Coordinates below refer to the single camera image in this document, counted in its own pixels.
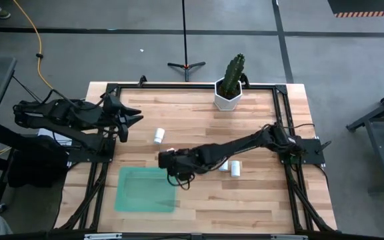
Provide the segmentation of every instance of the wooden tabletop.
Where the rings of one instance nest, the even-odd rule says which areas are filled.
[[[106,84],[91,82],[87,101],[98,102]],[[304,85],[289,84],[287,90],[294,125],[312,123]],[[99,232],[293,233],[284,168],[275,153],[263,148],[231,158],[242,164],[239,178],[214,171],[197,176],[188,191],[179,188],[172,213],[114,210],[120,168],[157,167],[155,154],[159,148],[153,144],[156,128],[166,130],[161,149],[180,149],[232,141],[275,122],[270,91],[243,90],[234,112],[218,111],[213,100],[210,89],[122,90],[121,102],[142,110],[144,119],[129,129],[128,142],[117,142],[108,170]],[[296,134],[302,138],[315,136],[312,126],[300,127]],[[82,202],[89,169],[90,164],[81,163],[68,172],[56,227],[64,224]],[[311,165],[303,166],[303,174],[310,202],[327,224],[336,229],[324,175]],[[297,202],[305,227],[303,207]]]

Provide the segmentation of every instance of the floor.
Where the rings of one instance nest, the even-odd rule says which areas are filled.
[[[169,61],[184,61],[183,38],[176,31],[182,28],[180,1],[18,2],[38,27],[150,29],[155,30],[151,33],[164,33],[41,34],[45,54],[42,72],[54,88],[72,98],[84,97],[90,81],[138,81],[141,75],[150,81],[183,81],[182,72],[166,66]],[[322,141],[333,142],[326,148],[325,158],[339,230],[384,237],[384,194],[367,194],[368,187],[384,183],[381,164],[366,132],[359,129],[350,133],[345,128],[376,107],[384,96],[384,34],[287,34],[283,48],[279,41],[282,43],[283,37],[273,34],[279,25],[277,28],[272,0],[185,2],[187,28],[200,30],[188,35],[189,63],[207,62],[191,72],[191,81],[220,78],[228,60],[243,53],[245,72],[252,82],[304,83],[317,134]],[[326,0],[278,3],[284,31],[384,33],[384,17],[336,19]],[[0,26],[28,27],[11,1],[0,4],[12,13],[12,18],[0,20]],[[44,96],[48,89],[36,73],[37,48],[32,33],[0,33],[0,56],[16,57],[19,62],[15,75],[36,94]],[[13,122],[11,106],[23,99],[30,97],[12,82],[0,107],[0,123],[30,133]],[[61,186],[60,182],[51,189],[10,189],[5,196],[10,207],[3,216],[14,232],[50,229],[57,214]]]

